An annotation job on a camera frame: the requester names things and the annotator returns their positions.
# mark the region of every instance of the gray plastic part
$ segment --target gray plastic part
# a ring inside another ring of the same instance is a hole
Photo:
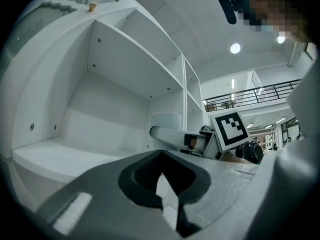
[[[238,201],[213,224],[188,239],[276,238],[276,231],[319,180],[318,143],[319,137],[306,138],[286,145],[281,152],[265,155]]]
[[[179,234],[164,220],[161,209],[134,204],[118,185],[124,168],[153,153],[133,155],[88,170],[51,196],[37,214],[49,222],[76,193],[85,192],[92,195],[92,200],[70,233],[72,239],[106,239],[110,236],[113,240],[157,240],[160,236],[161,239],[179,239]]]
[[[171,153],[205,169],[211,177],[211,186],[202,199],[184,206],[188,221],[202,229],[219,219],[236,203],[259,168],[255,164],[224,162],[175,151]]]

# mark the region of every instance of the glass railing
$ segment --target glass railing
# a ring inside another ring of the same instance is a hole
[[[284,99],[296,88],[300,79],[237,91],[203,100],[207,112]]]

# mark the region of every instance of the white shelf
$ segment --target white shelf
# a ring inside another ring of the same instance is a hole
[[[69,183],[87,170],[126,157],[128,154],[94,153],[82,148],[70,147],[63,139],[53,138],[16,148],[13,160],[20,166],[48,179]]]
[[[119,29],[99,21],[92,31],[88,70],[148,100],[183,88],[148,50]]]
[[[145,131],[144,139],[142,143],[141,152],[147,152],[151,150],[167,150],[172,149],[172,146],[164,145],[163,143],[158,142],[156,139],[153,139],[150,136],[150,129],[152,126],[152,117],[158,113],[175,113],[181,115],[182,118],[182,129],[186,130],[184,127],[184,118],[186,118],[185,102],[184,102],[184,90],[175,91],[174,93],[168,94],[162,98],[154,100],[150,103]]]
[[[201,106],[196,102],[194,97],[187,91],[187,113],[202,112]]]
[[[188,132],[198,133],[204,125],[204,118],[202,111],[192,112],[187,114],[187,128]]]
[[[183,70],[176,70],[176,63],[181,56],[174,42],[147,16],[136,9],[119,29],[155,56],[174,76],[183,83]]]
[[[186,74],[186,84],[193,84],[194,82],[199,82],[199,78],[197,77],[195,71],[189,64],[189,62],[185,59],[185,74]]]
[[[201,89],[200,89],[200,81],[190,66],[189,62],[185,59],[185,78],[186,78],[186,88],[187,91],[191,94],[194,100],[201,105]]]

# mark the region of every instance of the white cabinet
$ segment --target white cabinet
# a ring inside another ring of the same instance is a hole
[[[150,137],[157,113],[179,114],[183,130],[198,132],[204,124],[197,75],[137,2],[106,3],[92,14],[83,4],[72,6],[78,10],[21,49],[0,86],[21,89],[1,99],[12,109],[12,123],[5,122],[11,135],[0,152],[57,186],[96,165],[166,149]],[[23,63],[30,54],[34,64]]]

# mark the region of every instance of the recessed light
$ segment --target recessed light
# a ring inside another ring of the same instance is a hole
[[[276,122],[276,124],[280,123],[281,121],[283,121],[283,120],[285,120],[285,119],[286,119],[285,117],[282,118],[282,119],[280,119],[278,122]]]
[[[282,44],[286,40],[286,38],[284,36],[279,36],[277,37],[276,40],[278,41],[279,44]]]
[[[240,49],[241,49],[241,46],[240,46],[240,44],[238,44],[238,43],[234,43],[234,44],[231,45],[231,47],[230,47],[230,51],[231,51],[233,54],[237,54],[238,52],[240,52]]]

